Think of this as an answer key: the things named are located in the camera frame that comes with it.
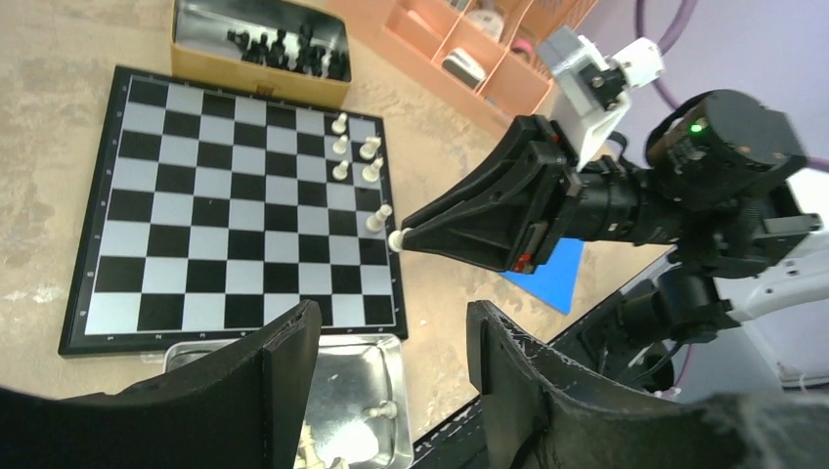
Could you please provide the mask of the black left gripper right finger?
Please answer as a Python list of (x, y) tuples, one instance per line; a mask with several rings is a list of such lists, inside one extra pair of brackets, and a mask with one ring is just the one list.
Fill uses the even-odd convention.
[[(473, 377), (472, 332), (467, 360)], [(628, 389), (603, 404), (586, 391), (593, 417), (555, 398), (552, 432), (538, 468), (824, 468), (828, 397), (812, 394), (719, 394), (683, 405)]]

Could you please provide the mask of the white corner board piece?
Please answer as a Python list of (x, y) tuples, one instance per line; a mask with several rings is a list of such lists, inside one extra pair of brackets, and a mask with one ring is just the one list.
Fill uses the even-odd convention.
[(366, 137), (359, 149), (359, 156), (363, 160), (372, 160), (375, 158), (382, 144), (382, 138), (378, 136)]

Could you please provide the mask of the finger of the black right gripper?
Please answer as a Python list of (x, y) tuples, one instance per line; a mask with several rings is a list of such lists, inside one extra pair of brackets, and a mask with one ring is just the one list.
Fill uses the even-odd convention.
[(482, 163), (406, 218), (397, 248), (493, 272), (531, 273), (556, 213), (570, 147), (556, 122), (519, 115)]

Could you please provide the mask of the white chess piece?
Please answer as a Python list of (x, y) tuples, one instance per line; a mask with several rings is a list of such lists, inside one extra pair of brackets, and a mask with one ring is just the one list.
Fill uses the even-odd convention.
[(380, 233), (385, 229), (387, 219), (393, 214), (389, 204), (382, 204), (366, 220), (366, 230), (370, 233)]

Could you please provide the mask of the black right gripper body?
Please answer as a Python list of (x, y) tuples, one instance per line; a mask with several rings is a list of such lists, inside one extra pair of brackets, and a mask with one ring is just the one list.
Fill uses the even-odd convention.
[(680, 209), (653, 190), (644, 169), (623, 157), (603, 155), (579, 173), (563, 156), (539, 155), (537, 163), (551, 190), (540, 249), (554, 248), (561, 238), (635, 245), (680, 238)]

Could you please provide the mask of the white chess bishop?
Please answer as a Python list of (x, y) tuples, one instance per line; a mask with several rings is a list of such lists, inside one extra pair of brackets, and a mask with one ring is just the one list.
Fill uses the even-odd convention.
[(380, 172), (384, 165), (383, 157), (376, 157), (371, 164), (362, 170), (362, 178), (367, 183), (375, 183), (380, 178)]

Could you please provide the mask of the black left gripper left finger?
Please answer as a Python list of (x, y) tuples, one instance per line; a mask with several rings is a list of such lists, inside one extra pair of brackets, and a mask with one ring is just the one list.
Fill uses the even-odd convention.
[(115, 395), (3, 389), (5, 468), (290, 468), (322, 315), (303, 300), (251, 335)]

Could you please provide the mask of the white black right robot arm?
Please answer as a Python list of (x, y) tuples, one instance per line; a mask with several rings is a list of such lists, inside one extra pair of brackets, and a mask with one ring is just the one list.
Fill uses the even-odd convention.
[(755, 277), (822, 227), (789, 179), (807, 159), (788, 117), (735, 90), (697, 95), (648, 136), (646, 166), (584, 166), (562, 124), (519, 115), (485, 160), (388, 237), (394, 251), (531, 274), (563, 238), (667, 245), (669, 268), (613, 294), (575, 333), (575, 358), (652, 389), (666, 364), (623, 371), (653, 345), (713, 340), (739, 323), (720, 278)]

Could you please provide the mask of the white chess pawn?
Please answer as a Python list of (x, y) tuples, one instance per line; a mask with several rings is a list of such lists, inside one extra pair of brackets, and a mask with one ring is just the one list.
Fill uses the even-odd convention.
[(348, 114), (340, 112), (338, 116), (331, 122), (330, 130), (336, 135), (343, 135), (347, 130)]

